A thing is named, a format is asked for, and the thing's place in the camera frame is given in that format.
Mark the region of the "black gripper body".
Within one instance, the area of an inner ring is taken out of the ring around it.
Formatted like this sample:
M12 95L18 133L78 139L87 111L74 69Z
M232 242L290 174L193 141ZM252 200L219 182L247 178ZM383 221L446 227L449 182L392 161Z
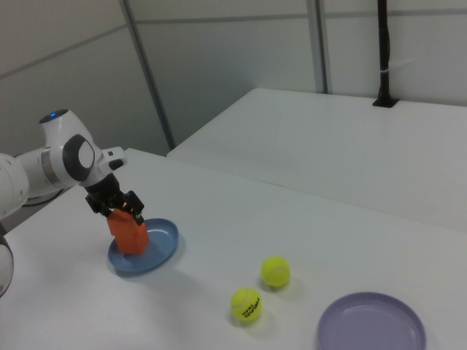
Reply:
M100 202L102 201L114 201L118 203L116 209L122 209L124 194L114 174L109 174L100 182L85 187L85 190L88 193L85 199L94 213L100 214Z

